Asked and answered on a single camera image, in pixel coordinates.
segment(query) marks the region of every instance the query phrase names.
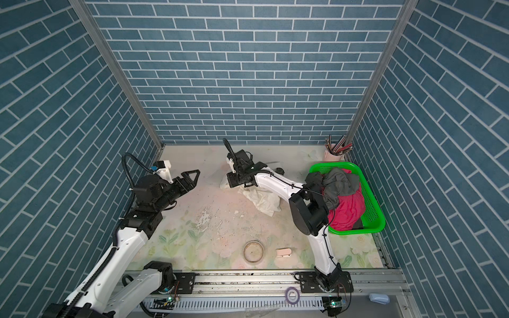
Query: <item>pink cloth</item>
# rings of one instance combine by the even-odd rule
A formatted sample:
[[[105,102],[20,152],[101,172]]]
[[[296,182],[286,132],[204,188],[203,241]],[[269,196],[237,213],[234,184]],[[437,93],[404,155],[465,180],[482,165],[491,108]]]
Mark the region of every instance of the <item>pink cloth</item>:
[[[343,169],[343,171],[347,174],[352,173],[348,169]],[[330,226],[338,231],[350,230],[366,210],[361,184],[359,183],[359,189],[354,194],[337,198],[340,200],[340,204],[335,209],[334,219],[332,219],[334,210],[329,211]]]

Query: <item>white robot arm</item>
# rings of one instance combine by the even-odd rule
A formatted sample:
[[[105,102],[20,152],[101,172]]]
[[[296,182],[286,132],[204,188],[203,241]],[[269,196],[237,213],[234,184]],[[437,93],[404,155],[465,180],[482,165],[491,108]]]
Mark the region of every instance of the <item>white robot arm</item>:
[[[256,174],[254,179],[260,188],[270,190],[281,197],[286,202],[289,202],[292,195],[301,190],[304,184],[294,182],[282,175],[274,172],[271,168],[265,167],[262,170],[271,172],[270,174],[259,173]],[[323,274],[330,274],[336,269],[337,260],[334,257],[330,245],[329,236],[325,235],[327,226],[323,225],[318,231],[318,235],[307,235],[311,250],[315,256],[315,267]]]
[[[248,157],[244,150],[235,153],[226,138],[223,142],[229,152],[227,162],[232,168],[232,172],[227,174],[230,187],[251,184],[270,190],[286,200],[290,204],[295,226],[309,239],[315,256],[318,284],[325,291],[334,289],[345,272],[332,253],[327,233],[329,210],[324,201],[324,198],[329,198],[322,195],[321,186],[313,182],[302,184],[289,180],[282,175],[282,169],[273,171],[263,162],[254,163],[252,155]]]
[[[136,185],[126,164],[127,157],[149,172]],[[171,179],[169,161],[157,161],[149,169],[129,153],[122,156],[122,166],[132,194],[127,211],[112,235],[113,243],[64,303],[50,304],[43,318],[125,318],[150,293],[157,291],[165,295],[176,288],[171,263],[152,261],[132,282],[110,298],[129,263],[161,222],[161,211],[172,209],[178,197],[195,188],[200,171],[186,171],[182,178]],[[135,196],[136,205],[132,208]]]

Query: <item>white plastic bracket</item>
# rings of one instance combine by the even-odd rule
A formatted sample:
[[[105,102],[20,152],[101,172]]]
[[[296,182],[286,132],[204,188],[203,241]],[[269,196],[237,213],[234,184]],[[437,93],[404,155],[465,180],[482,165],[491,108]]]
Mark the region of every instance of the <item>white plastic bracket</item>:
[[[230,165],[230,169],[232,170],[232,172],[236,173],[235,169],[233,169],[233,159],[228,159],[228,157],[227,157],[226,162],[227,162],[227,164]]]
[[[169,160],[162,160],[162,162],[164,162],[164,168],[157,169],[156,174],[171,184],[173,183],[173,180],[169,169],[172,167],[172,164],[169,162]]]

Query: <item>laundry basket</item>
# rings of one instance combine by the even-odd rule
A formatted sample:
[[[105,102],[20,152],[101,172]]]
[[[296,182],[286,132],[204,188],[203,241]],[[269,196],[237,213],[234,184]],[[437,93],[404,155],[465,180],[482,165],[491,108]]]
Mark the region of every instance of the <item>laundry basket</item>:
[[[375,196],[371,192],[367,181],[362,174],[359,166],[351,162],[324,162],[317,163],[309,168],[309,172],[319,171],[321,174],[328,173],[332,168],[339,167],[342,169],[351,170],[353,174],[359,176],[360,184],[362,186],[362,196],[364,196],[364,204],[366,205],[366,211],[360,217],[362,220],[362,229],[351,229],[347,231],[337,231],[329,227],[329,232],[338,235],[350,235],[350,234],[362,234],[362,233],[377,233],[383,230],[385,227],[385,217],[378,205]]]

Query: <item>white cloth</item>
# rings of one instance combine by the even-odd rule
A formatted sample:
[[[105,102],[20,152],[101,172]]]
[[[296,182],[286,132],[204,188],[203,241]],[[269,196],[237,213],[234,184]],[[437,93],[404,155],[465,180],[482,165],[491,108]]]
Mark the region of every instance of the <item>white cloth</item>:
[[[219,186],[221,189],[230,187],[226,176],[224,176]],[[239,193],[253,202],[254,207],[256,207],[258,211],[265,213],[270,217],[274,215],[274,212],[281,211],[281,208],[279,207],[279,196],[272,191],[255,186],[246,188],[244,185],[240,185]]]

